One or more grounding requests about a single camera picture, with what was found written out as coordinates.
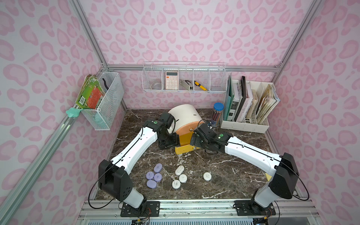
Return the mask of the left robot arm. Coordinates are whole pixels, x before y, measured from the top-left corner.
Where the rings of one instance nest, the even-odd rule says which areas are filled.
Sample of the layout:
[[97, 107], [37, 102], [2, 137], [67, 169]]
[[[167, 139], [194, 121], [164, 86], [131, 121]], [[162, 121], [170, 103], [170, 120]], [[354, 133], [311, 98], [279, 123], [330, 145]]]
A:
[[155, 142], [161, 150], [180, 146], [179, 135], [175, 133], [176, 119], [164, 112], [158, 119], [147, 120], [137, 136], [117, 156], [103, 160], [98, 166], [98, 188], [114, 200], [143, 212], [147, 200], [133, 185], [132, 169], [145, 151]]

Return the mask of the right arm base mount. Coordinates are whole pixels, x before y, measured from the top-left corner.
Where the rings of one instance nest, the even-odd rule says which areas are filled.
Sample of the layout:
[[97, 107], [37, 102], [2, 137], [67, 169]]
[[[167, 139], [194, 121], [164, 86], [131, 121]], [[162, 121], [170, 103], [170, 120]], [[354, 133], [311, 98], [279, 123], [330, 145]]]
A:
[[263, 208], [251, 200], [237, 200], [232, 206], [236, 209], [238, 216], [275, 216], [277, 213], [273, 204]]

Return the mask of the yellow drawer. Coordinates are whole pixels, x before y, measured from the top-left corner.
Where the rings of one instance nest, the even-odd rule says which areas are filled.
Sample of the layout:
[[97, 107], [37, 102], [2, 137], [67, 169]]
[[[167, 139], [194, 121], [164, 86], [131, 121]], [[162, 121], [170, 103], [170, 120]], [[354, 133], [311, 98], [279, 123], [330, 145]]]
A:
[[180, 147], [175, 147], [175, 153], [177, 155], [200, 149], [199, 147], [190, 145], [190, 141], [193, 134], [194, 134], [193, 132], [190, 132], [179, 136]]

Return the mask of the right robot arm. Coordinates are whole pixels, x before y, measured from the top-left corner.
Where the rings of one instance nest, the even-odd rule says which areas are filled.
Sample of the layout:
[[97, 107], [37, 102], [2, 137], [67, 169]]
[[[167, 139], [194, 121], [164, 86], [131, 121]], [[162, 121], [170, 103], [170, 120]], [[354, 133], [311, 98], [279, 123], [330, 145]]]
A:
[[297, 183], [304, 183], [293, 155], [289, 153], [279, 155], [262, 150], [232, 134], [216, 133], [204, 123], [194, 130], [190, 144], [235, 156], [271, 176], [268, 182], [255, 191], [248, 203], [249, 210], [256, 214], [265, 211], [280, 198], [292, 199]]

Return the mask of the white round drawer cabinet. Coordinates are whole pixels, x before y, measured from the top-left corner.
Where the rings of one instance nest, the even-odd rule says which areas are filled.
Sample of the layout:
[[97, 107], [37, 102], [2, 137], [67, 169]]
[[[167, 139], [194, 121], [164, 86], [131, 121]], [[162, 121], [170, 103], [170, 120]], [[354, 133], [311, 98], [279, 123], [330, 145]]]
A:
[[174, 132], [176, 132], [178, 128], [188, 123], [192, 123], [192, 122], [204, 123], [198, 111], [190, 104], [176, 106], [171, 110], [169, 110], [168, 113], [171, 114], [176, 120], [176, 124], [174, 125], [173, 123], [169, 131], [172, 131], [174, 126], [175, 126]]

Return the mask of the orange top drawer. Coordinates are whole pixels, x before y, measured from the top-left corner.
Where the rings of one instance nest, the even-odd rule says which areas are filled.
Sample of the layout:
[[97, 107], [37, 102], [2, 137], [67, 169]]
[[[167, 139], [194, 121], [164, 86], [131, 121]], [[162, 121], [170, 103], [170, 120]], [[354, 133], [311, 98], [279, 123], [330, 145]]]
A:
[[181, 126], [180, 128], [178, 128], [178, 129], [176, 130], [176, 133], [177, 133], [179, 136], [182, 136], [182, 135], [191, 133], [191, 132], [193, 132], [195, 129], [197, 129], [198, 123], [199, 123], [198, 121], [195, 121], [195, 122], [192, 122], [192, 123], [185, 124], [185, 125]]

